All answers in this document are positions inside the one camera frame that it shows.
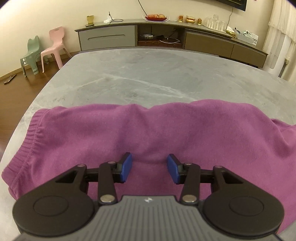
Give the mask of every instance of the television screen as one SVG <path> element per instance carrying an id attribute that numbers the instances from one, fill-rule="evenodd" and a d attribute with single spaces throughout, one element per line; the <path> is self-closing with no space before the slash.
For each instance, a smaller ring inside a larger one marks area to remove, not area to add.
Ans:
<path id="1" fill-rule="evenodd" d="M 217 0 L 217 1 L 225 3 L 232 7 L 238 8 L 240 10 L 246 11 L 247 0 Z"/>

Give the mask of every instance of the wooden floor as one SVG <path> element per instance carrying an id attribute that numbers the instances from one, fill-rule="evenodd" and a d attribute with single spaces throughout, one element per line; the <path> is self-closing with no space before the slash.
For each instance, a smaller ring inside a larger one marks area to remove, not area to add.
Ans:
<path id="1" fill-rule="evenodd" d="M 38 66 L 39 73 L 34 75 L 31 69 L 26 70 L 27 78 L 18 73 L 8 84 L 0 81 L 0 160 L 3 152 L 22 116 L 47 84 L 59 70 L 56 62 L 50 62 L 42 67 Z"/>

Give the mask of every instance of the elastic cuff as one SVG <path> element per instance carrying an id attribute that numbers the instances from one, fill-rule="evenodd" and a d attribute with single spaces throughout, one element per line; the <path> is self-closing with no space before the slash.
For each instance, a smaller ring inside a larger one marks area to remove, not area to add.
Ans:
<path id="1" fill-rule="evenodd" d="M 42 117 L 47 111 L 48 109 L 40 109 L 33 115 L 28 127 L 25 140 L 23 141 L 17 153 L 14 155 L 14 157 L 11 159 L 9 164 L 2 172 L 2 179 L 9 186 L 9 192 L 15 199 L 17 197 L 13 191 L 14 186 L 28 165 L 27 160 L 31 155 L 31 149 L 35 140 L 36 131 L 39 127 Z"/>

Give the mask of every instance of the curtain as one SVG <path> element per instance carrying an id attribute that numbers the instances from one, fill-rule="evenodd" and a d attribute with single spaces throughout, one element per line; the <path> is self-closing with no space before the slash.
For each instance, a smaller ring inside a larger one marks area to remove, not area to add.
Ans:
<path id="1" fill-rule="evenodd" d="M 282 78 L 296 84 L 296 8 L 287 0 L 274 0 L 268 25 L 269 29 L 263 51 L 269 55 L 264 65 L 265 67 L 272 67 L 274 65 L 276 61 L 274 53 L 282 47 L 280 39 L 283 35 L 287 35 L 292 41 L 285 56 L 287 66 L 282 74 Z"/>

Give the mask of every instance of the chair backrest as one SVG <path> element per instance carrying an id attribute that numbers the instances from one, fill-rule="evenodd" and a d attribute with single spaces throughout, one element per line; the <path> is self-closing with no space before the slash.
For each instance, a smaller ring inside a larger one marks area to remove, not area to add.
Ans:
<path id="1" fill-rule="evenodd" d="M 40 40 L 38 35 L 34 39 L 28 40 L 28 52 L 35 52 L 40 49 Z"/>
<path id="2" fill-rule="evenodd" d="M 49 31 L 49 37 L 54 44 L 62 44 L 64 35 L 65 32 L 63 27 L 58 27 Z"/>

